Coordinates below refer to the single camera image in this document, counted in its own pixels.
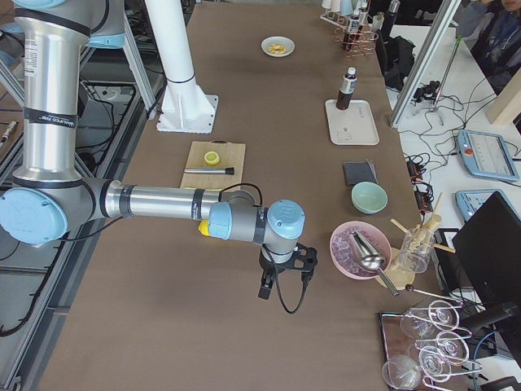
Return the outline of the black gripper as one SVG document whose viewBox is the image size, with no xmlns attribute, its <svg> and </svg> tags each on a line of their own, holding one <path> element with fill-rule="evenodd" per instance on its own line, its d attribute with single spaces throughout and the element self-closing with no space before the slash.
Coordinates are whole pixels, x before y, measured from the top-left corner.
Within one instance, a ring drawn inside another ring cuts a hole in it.
<svg viewBox="0 0 521 391">
<path fill-rule="evenodd" d="M 266 244 L 262 245 L 260 251 L 260 266 L 263 270 L 263 274 L 258 292 L 260 299 L 269 299 L 273 284 L 278 280 L 279 269 L 276 262 L 277 258 L 277 253 L 274 253 Z"/>
</svg>

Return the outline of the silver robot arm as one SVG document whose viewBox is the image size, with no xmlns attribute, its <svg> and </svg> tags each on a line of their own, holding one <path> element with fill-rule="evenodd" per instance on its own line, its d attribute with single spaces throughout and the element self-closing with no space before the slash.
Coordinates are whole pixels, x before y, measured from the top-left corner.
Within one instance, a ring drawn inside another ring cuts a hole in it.
<svg viewBox="0 0 521 391">
<path fill-rule="evenodd" d="M 24 156 L 14 186 L 1 198 L 7 233 L 45 244 L 105 217 L 205 221 L 212 237 L 260 246 L 261 298 L 278 288 L 285 270 L 298 270 L 309 283 L 316 253 L 299 243 L 304 211 L 291 200 L 266 208 L 245 191 L 140 187 L 85 178 L 76 170 L 81 49 L 125 44 L 122 2 L 18 1 L 15 21 L 25 37 Z"/>
</svg>

